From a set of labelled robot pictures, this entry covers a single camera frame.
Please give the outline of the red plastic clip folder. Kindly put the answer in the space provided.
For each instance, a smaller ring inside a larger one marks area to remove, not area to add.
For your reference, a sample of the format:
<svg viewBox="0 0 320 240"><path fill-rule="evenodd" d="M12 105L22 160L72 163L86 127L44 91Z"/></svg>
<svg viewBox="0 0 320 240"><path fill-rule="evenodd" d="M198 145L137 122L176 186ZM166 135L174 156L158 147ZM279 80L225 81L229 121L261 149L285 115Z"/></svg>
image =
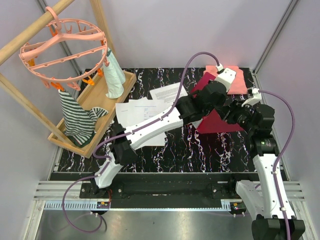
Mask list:
<svg viewBox="0 0 320 240"><path fill-rule="evenodd" d="M209 80L214 80L216 77L206 72L203 74L202 78L191 90L191 93L197 90L202 90L205 85L208 84ZM233 101L232 95L227 94L225 104L228 105ZM213 134L213 133L229 133L243 131L243 129L238 124L228 124L222 120L214 109L208 116L202 118L200 123L196 124L196 129L200 134Z"/></svg>

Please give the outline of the white printed paper sheet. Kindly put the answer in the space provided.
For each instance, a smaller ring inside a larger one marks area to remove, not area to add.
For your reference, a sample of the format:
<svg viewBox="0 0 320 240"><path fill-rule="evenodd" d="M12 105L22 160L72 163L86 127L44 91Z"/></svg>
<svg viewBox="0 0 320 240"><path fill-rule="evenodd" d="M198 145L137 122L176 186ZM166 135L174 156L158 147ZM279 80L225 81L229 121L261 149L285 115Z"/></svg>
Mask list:
<svg viewBox="0 0 320 240"><path fill-rule="evenodd" d="M163 100L170 107L175 102L180 83L174 83L167 86L150 90L150 95L153 100Z"/></svg>

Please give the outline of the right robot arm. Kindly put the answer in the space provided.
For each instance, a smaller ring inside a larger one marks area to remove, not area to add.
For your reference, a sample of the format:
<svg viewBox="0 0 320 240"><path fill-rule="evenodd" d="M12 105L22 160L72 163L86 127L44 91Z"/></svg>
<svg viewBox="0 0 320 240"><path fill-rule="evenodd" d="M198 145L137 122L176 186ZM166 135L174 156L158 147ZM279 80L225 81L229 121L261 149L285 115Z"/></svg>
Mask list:
<svg viewBox="0 0 320 240"><path fill-rule="evenodd" d="M261 190L249 180L227 185L228 195L241 197L251 218L255 240L298 240L305 233L303 220L296 217L284 186L280 170L280 151L271 134L275 110L266 105L249 105L233 101L223 107L223 120L238 124L248 136L250 155L258 173Z"/></svg>

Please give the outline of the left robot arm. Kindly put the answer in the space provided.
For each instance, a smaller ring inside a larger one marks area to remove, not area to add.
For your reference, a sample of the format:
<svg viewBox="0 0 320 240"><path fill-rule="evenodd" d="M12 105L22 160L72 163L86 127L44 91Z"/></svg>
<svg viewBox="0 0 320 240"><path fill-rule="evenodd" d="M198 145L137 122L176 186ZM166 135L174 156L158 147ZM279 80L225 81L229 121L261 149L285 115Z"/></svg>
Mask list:
<svg viewBox="0 0 320 240"><path fill-rule="evenodd" d="M223 106L230 86L219 78L210 80L201 90L186 96L177 94L174 104L161 113L133 126L121 127L120 132L111 138L113 146L106 156L107 161L90 181L90 192L103 198L120 169L136 161L136 150L141 145L159 134L200 121Z"/></svg>

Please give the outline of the folded pink cloth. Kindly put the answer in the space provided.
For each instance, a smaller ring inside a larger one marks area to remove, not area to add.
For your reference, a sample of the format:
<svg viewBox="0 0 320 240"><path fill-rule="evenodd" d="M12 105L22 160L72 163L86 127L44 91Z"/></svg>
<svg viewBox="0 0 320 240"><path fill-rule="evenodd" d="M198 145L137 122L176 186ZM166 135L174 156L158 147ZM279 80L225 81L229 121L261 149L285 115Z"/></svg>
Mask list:
<svg viewBox="0 0 320 240"><path fill-rule="evenodd" d="M233 80L230 89L228 91L228 95L245 95L247 93L247 86L245 83L244 72L238 66L229 65L226 68L229 68L235 71L235 79ZM217 67L214 65L206 65L203 73L209 73L213 76L218 75Z"/></svg>

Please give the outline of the white form paper sheet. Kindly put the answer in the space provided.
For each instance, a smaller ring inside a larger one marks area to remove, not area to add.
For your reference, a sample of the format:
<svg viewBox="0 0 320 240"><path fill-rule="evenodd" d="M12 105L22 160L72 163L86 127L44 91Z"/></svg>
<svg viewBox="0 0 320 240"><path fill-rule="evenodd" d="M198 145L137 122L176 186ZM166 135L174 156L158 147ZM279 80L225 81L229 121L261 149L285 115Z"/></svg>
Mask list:
<svg viewBox="0 0 320 240"><path fill-rule="evenodd" d="M163 99L130 99L126 103L116 103L116 118L122 127L126 128L139 124L161 113L169 107Z"/></svg>

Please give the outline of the mint green towel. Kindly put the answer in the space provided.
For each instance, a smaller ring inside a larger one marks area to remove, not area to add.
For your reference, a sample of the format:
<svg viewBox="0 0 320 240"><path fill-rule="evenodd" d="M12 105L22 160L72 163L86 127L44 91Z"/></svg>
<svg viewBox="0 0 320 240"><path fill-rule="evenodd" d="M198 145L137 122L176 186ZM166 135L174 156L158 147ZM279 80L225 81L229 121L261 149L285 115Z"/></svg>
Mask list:
<svg viewBox="0 0 320 240"><path fill-rule="evenodd" d="M108 88L106 97L109 99L117 99L124 92L123 84L126 81L125 73L110 48L107 49L106 60L108 61L108 66L106 66L105 63L102 64L104 78Z"/></svg>

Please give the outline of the pink round clip hanger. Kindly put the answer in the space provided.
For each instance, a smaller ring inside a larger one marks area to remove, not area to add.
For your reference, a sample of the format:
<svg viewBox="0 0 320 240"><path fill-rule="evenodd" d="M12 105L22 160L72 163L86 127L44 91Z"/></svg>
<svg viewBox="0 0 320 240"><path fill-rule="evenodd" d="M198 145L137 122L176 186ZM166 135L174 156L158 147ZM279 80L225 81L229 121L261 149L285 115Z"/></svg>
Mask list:
<svg viewBox="0 0 320 240"><path fill-rule="evenodd" d="M44 27L50 37L37 43L25 43L19 57L33 75L40 78L46 88L62 89L63 84L78 90L78 81L86 79L110 63L105 33L95 24L78 18L60 18L53 8L45 11L53 19ZM77 60L95 61L91 70L62 73Z"/></svg>

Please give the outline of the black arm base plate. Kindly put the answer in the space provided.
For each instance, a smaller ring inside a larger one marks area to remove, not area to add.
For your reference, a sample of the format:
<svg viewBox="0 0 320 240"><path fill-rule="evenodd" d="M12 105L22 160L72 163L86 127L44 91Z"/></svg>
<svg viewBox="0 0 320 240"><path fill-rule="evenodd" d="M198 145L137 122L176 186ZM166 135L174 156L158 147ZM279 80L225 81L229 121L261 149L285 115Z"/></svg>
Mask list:
<svg viewBox="0 0 320 240"><path fill-rule="evenodd" d="M257 173L118 173L109 187L84 182L80 198L111 198L114 209L218 209L222 200L238 199L236 183L258 181Z"/></svg>

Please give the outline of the aluminium corner post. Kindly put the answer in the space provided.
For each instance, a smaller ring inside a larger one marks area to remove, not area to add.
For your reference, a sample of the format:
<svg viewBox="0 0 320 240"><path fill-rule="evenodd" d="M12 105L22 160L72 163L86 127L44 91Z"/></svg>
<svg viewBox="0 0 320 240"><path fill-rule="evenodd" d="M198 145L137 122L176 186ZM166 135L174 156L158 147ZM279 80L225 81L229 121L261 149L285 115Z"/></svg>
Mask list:
<svg viewBox="0 0 320 240"><path fill-rule="evenodd" d="M259 70L262 68L265 60L268 58L269 53L273 49L273 46L276 44L278 38L280 37L283 29L287 25L291 15L293 14L295 8L297 7L299 0L290 0L288 6L286 7L280 21L278 22L275 30L273 31L266 47L264 48L262 55L260 56L257 64L253 68L253 73L257 74Z"/></svg>

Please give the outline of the aluminium front rail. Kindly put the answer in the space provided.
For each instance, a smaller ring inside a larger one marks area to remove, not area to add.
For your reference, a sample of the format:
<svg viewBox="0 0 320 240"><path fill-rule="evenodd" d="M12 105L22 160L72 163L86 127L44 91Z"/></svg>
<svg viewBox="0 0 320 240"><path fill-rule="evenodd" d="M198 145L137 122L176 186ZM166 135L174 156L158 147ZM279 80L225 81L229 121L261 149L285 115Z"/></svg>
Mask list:
<svg viewBox="0 0 320 240"><path fill-rule="evenodd" d="M218 182L217 186L196 186L186 193L181 188L177 193L152 193L120 183L94 195L88 182L70 186L68 181L41 181L34 199L44 201L46 210L223 212L243 203L239 196L223 192L225 186L225 182Z"/></svg>

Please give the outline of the wooden rack frame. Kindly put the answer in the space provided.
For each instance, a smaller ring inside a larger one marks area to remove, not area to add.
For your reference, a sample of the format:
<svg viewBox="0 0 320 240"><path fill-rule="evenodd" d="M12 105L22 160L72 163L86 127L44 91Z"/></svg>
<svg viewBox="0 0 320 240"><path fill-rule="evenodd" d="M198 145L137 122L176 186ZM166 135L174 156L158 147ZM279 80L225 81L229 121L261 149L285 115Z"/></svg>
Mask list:
<svg viewBox="0 0 320 240"><path fill-rule="evenodd" d="M35 0L0 1L0 48L25 30L43 13ZM75 0L59 18L75 18L97 24L90 0ZM50 37L49 31L39 32L30 42L37 43ZM2 66L2 73L24 96L55 124L62 118L59 96L54 89L46 89L38 77L33 77L15 52ZM95 60L77 60L80 69L90 69ZM75 74L72 66L62 70L63 74ZM47 140L49 130L23 106L0 87L0 154L18 152L49 152L53 149Z"/></svg>

